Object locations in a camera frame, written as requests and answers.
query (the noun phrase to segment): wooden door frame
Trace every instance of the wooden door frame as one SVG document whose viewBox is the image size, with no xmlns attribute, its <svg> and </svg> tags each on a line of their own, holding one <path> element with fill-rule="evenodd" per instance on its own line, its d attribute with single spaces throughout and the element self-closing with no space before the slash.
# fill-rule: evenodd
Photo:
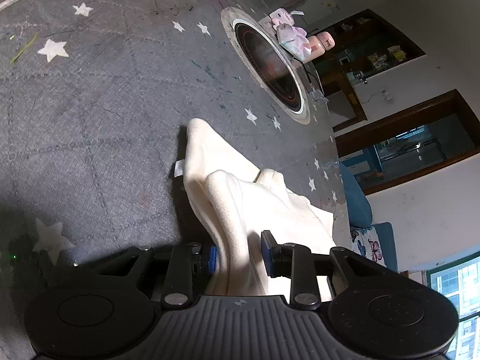
<svg viewBox="0 0 480 360">
<path fill-rule="evenodd" d="M 475 145 L 474 149 L 400 178 L 396 178 L 395 180 L 366 188 L 363 192 L 365 195 L 370 195 L 371 193 L 382 191 L 407 181 L 417 179 L 480 152 L 480 121 L 460 92 L 456 89 L 338 136 L 335 139 L 338 156 L 343 157 L 357 152 L 358 150 L 363 150 L 378 142 L 395 137 L 402 132 L 432 123 L 452 114 L 457 115 L 459 118 L 462 126 L 465 128 L 467 134 Z"/>
</svg>

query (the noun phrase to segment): star-patterned rug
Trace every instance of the star-patterned rug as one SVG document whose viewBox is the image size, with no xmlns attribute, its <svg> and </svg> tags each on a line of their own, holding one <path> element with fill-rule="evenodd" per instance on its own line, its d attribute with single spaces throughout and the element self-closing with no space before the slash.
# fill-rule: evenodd
<svg viewBox="0 0 480 360">
<path fill-rule="evenodd" d="M 348 231 L 326 106 L 310 107 L 309 125 L 289 117 L 232 48 L 226 7 L 256 21 L 269 11 L 261 0 L 18 0 L 0 12 L 0 358 L 33 356 L 22 313 L 50 272 L 208 239 L 173 177 L 193 117 L 333 212 L 334 238 Z"/>
</svg>

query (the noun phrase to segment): blue sofa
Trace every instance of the blue sofa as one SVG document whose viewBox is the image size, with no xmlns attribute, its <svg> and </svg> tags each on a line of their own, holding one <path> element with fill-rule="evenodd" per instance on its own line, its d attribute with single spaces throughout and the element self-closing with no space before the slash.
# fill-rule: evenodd
<svg viewBox="0 0 480 360">
<path fill-rule="evenodd" d="M 349 211 L 350 226 L 375 226 L 385 265 L 392 271 L 397 272 L 397 251 L 395 250 L 395 239 L 391 223 L 385 222 L 373 225 L 370 203 L 368 203 L 354 175 L 342 163 L 340 163 L 340 172 L 343 178 L 343 188 L 345 190 L 346 207 Z"/>
</svg>

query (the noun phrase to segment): white towel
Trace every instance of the white towel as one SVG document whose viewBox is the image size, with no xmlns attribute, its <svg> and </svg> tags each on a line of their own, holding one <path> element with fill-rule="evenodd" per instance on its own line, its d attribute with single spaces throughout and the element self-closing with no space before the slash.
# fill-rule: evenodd
<svg viewBox="0 0 480 360">
<path fill-rule="evenodd" d="M 310 205 L 285 186 L 283 175 L 260 170 L 201 119 L 188 125 L 184 185 L 196 216 L 217 245 L 217 268 L 207 288 L 215 295 L 275 295 L 289 298 L 290 280 L 268 278 L 260 234 L 279 244 L 294 242 L 328 254 L 333 215 Z M 330 299 L 325 278 L 322 300 Z"/>
</svg>

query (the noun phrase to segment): floral pillow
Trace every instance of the floral pillow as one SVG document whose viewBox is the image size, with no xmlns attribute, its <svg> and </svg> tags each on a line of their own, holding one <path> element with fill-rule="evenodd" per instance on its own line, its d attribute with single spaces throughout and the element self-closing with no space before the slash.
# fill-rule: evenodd
<svg viewBox="0 0 480 360">
<path fill-rule="evenodd" d="M 375 226 L 366 228 L 351 226 L 350 235 L 352 237 L 352 250 L 355 253 L 372 260 L 374 263 L 385 266 Z"/>
</svg>

